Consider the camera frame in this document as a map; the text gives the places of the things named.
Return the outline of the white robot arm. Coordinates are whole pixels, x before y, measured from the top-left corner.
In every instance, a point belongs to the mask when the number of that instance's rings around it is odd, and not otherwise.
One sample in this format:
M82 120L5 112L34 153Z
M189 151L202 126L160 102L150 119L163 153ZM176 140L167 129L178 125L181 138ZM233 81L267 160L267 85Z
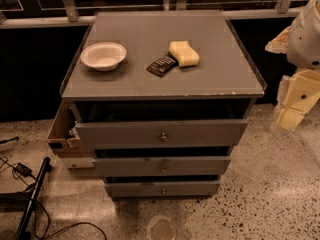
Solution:
M320 99L320 0L310 0L265 50L285 54L297 67L292 77L280 82L275 122L279 128L294 130Z

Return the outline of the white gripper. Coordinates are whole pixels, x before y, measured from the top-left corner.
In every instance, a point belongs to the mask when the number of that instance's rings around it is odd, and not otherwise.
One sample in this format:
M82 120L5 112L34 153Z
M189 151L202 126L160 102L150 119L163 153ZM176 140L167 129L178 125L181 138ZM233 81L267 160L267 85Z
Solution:
M282 30L267 43L265 50L275 54L286 54L290 27ZM289 80L289 87L283 101L283 108L275 108L275 125L294 130L304 119L305 114L320 99L320 73L315 70L302 70Z

